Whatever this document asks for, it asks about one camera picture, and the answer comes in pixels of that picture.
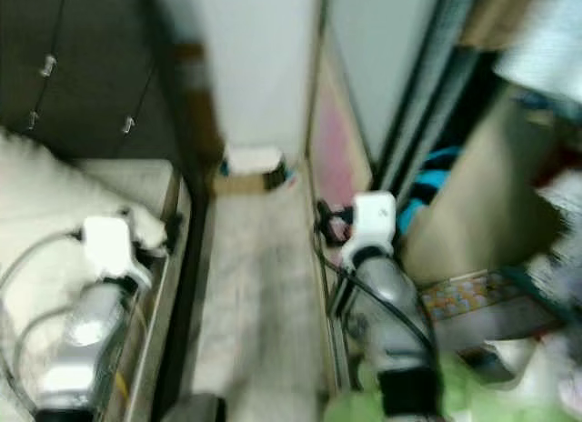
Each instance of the green cloth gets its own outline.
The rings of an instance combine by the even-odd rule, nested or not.
[[[573,422],[556,403],[532,405],[483,387],[475,375],[456,357],[442,357],[445,383],[445,415],[470,410],[474,422]],[[370,378],[369,367],[360,366],[358,377],[366,379],[363,392],[340,395],[328,404],[324,422],[383,422],[382,397]]]

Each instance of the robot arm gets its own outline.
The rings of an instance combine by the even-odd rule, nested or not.
[[[393,258],[395,200],[384,192],[360,195],[354,211],[330,314],[364,349],[387,417],[437,416],[441,384],[430,319]]]
[[[139,292],[151,274],[135,258],[126,217],[88,217],[82,230],[85,256],[102,279],[84,290],[65,322],[55,358],[40,378],[36,422],[99,420]]]

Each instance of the bed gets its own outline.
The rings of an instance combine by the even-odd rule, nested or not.
[[[124,384],[116,381],[104,420],[158,420],[178,398],[184,329],[204,286],[195,276],[207,202],[182,94],[156,0],[0,0],[0,125],[146,209],[176,238],[151,266],[154,287],[132,315]],[[0,418],[26,420],[0,393]]]

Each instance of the white tiled floor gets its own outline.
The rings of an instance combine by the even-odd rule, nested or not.
[[[220,196],[192,392],[229,422],[320,419],[325,393],[307,185]]]

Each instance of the white wall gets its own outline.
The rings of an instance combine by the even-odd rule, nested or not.
[[[227,143],[304,152],[317,0],[166,0],[181,40],[204,39]]]
[[[378,161],[437,0],[331,0],[330,24],[371,161]]]

